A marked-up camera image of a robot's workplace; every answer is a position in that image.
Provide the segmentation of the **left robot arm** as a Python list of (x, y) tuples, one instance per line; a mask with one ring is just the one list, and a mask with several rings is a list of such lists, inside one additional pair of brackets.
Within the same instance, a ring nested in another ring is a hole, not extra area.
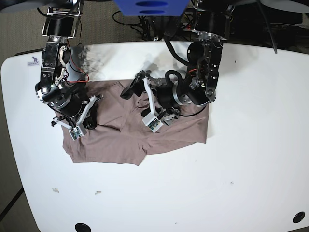
[(215, 101), (215, 90), (219, 78), (223, 42), (229, 36), (230, 17), (235, 7), (245, 5), (245, 0), (198, 0), (193, 9), (193, 32), (197, 41), (187, 49), (187, 58), (181, 58), (171, 44), (171, 38), (180, 26), (185, 3), (182, 0), (119, 0), (117, 5), (125, 16), (162, 16), (168, 24), (162, 35), (172, 56), (187, 67), (186, 76), (169, 70), (164, 84), (148, 84), (149, 75), (139, 72), (131, 84), (121, 94), (123, 99), (140, 96), (147, 91), (149, 101), (157, 99), (163, 112), (156, 112), (153, 106), (144, 117), (146, 125), (158, 123), (167, 116), (178, 117), (178, 108), (188, 98), (197, 107), (204, 109)]

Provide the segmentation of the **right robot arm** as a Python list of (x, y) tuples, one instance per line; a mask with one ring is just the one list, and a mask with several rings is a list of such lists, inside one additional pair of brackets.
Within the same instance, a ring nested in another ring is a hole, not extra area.
[(90, 97), (88, 74), (73, 62), (69, 39), (80, 24), (84, 1), (53, 0), (44, 14), (42, 34), (47, 37), (42, 52), (40, 81), (35, 86), (38, 99), (59, 114), (52, 125), (64, 123), (69, 129), (93, 130), (97, 126), (96, 101)]

